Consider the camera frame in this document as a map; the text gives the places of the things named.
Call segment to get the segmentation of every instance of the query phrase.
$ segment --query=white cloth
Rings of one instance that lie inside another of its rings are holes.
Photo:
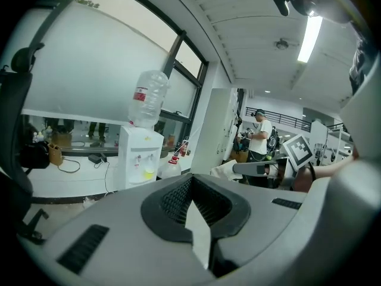
[[[273,127],[269,120],[263,120],[255,130],[255,133],[267,132],[266,139],[251,139],[249,150],[255,151],[258,154],[266,155],[267,154],[267,139],[271,136],[271,132],[273,131]]]

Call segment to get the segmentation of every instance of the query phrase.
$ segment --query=white water dispenser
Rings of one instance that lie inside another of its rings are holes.
[[[118,190],[156,180],[164,137],[150,129],[127,124],[120,126]]]

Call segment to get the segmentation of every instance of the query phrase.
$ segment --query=floor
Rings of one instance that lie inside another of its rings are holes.
[[[32,204],[24,221],[28,223],[39,209],[44,209],[49,214],[49,219],[45,220],[41,218],[37,224],[36,231],[39,231],[43,238],[47,239],[60,226],[76,217],[95,202],[86,200],[84,203],[76,204]],[[203,267],[207,269],[210,249],[210,228],[193,202],[188,209],[185,228],[193,232],[193,252]]]

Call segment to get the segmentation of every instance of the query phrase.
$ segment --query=ceiling light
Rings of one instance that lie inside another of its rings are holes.
[[[323,18],[321,18],[320,16],[308,18],[302,48],[300,49],[300,53],[298,56],[298,61],[306,63],[310,59],[311,53],[314,49],[317,37],[319,35],[322,21]]]

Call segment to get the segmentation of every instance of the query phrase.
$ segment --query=plastic water jug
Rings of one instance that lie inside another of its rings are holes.
[[[159,121],[168,88],[168,77],[161,71],[146,71],[140,75],[128,112],[136,127],[152,128]]]

